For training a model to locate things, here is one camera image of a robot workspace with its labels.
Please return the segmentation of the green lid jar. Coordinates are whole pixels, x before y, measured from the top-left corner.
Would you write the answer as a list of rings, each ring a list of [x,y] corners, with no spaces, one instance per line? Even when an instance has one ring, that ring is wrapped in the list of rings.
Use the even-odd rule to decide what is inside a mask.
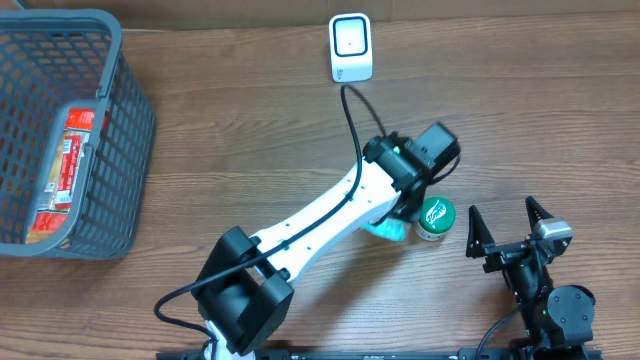
[[[422,203],[414,223],[415,234],[426,241],[443,240],[456,221],[454,205],[443,197],[430,197]]]

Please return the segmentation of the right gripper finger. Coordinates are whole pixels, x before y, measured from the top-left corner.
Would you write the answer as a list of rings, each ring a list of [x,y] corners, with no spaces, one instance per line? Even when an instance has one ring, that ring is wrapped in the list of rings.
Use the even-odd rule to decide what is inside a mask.
[[[485,257],[495,246],[495,240],[475,205],[469,207],[467,258]]]
[[[547,210],[545,210],[533,196],[525,199],[525,205],[528,220],[533,234],[545,234],[548,232],[548,220],[553,219]]]

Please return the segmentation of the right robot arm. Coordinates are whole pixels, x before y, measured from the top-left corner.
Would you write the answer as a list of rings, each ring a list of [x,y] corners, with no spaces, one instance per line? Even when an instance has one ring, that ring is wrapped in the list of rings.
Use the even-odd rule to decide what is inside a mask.
[[[485,260],[486,273],[500,272],[515,298],[516,307],[480,340],[475,359],[600,359],[590,351],[595,296],[579,285],[556,287],[547,269],[567,250],[573,229],[562,217],[546,211],[533,197],[525,199],[530,233],[520,242],[498,244],[476,206],[469,208],[468,258]],[[519,315],[527,335],[506,348],[488,349],[491,336]]]

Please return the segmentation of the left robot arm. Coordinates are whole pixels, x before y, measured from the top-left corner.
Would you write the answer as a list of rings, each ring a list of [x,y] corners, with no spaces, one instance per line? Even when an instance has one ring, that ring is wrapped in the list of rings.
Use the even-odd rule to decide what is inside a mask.
[[[301,275],[368,223],[414,219],[450,159],[429,134],[375,137],[344,178],[288,219],[253,235],[225,232],[191,292],[211,334],[204,358],[253,357],[286,318]]]

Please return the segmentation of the teal tissue packet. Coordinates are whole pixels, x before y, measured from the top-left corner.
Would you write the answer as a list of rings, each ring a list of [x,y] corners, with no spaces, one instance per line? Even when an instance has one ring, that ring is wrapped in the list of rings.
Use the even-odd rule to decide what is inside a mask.
[[[407,237],[406,223],[398,219],[386,219],[378,225],[367,223],[362,226],[362,229],[393,242],[404,241]]]

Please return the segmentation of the orange spaghetti package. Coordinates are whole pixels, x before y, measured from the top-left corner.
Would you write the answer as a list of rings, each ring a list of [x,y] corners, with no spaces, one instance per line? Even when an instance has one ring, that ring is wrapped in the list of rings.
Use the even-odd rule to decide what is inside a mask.
[[[83,148],[88,142],[94,116],[95,111],[86,107],[72,107],[68,110],[35,220],[28,228],[27,244],[46,239],[66,220],[72,205]]]

